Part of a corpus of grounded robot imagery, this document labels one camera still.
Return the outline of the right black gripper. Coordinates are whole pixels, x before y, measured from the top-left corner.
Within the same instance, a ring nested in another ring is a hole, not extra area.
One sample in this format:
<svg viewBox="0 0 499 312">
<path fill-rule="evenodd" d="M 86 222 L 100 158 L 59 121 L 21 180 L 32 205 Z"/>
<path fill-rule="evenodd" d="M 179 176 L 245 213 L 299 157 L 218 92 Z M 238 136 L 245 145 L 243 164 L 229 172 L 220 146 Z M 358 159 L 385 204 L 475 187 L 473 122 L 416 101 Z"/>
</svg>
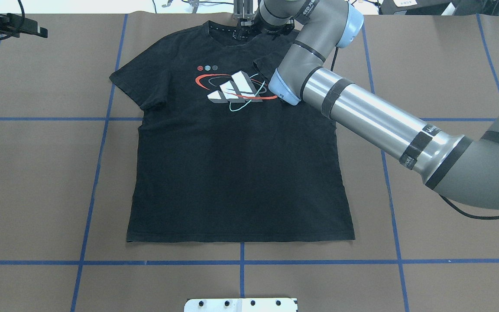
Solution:
<svg viewBox="0 0 499 312">
<path fill-rule="evenodd" d="M 254 20 L 238 20 L 234 30 L 234 39 L 247 42 L 258 35 L 258 26 Z"/>
</svg>

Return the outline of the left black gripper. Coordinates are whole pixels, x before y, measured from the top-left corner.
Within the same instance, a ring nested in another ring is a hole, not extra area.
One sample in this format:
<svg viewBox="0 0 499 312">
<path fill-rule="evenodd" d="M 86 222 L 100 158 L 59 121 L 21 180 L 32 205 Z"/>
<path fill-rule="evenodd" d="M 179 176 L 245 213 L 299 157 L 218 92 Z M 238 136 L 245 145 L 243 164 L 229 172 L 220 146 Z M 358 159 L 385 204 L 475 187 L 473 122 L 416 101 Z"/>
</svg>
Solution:
<svg viewBox="0 0 499 312">
<path fill-rule="evenodd" d="M 17 14 L 0 14 L 0 34 L 11 34 L 16 30 L 14 37 L 20 34 L 31 34 L 41 38 L 48 38 L 47 28 L 38 26 L 35 20 Z"/>
</svg>

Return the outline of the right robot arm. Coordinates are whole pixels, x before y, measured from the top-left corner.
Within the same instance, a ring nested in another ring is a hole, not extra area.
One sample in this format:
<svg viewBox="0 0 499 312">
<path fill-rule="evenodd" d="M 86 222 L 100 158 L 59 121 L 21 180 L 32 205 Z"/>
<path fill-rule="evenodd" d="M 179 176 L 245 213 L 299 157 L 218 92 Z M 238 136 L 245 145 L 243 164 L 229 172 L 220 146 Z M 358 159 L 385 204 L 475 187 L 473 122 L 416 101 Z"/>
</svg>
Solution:
<svg viewBox="0 0 499 312">
<path fill-rule="evenodd" d="M 478 140 L 450 136 L 325 68 L 335 47 L 352 43 L 364 17 L 344 0 L 262 0 L 253 26 L 286 34 L 303 25 L 269 90 L 291 105 L 306 103 L 421 175 L 426 187 L 447 199 L 499 209 L 499 117 Z"/>
</svg>

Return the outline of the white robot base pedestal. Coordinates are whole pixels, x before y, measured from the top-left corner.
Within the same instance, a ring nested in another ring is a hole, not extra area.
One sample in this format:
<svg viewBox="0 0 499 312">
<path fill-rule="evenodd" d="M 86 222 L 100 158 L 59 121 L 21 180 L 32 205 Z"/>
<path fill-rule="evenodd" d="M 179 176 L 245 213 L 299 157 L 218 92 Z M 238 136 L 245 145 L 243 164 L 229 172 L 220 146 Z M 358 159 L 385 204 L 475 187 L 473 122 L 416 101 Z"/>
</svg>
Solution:
<svg viewBox="0 0 499 312">
<path fill-rule="evenodd" d="M 297 299 L 273 298 L 209 298 L 189 299 L 184 312 L 297 312 Z"/>
</svg>

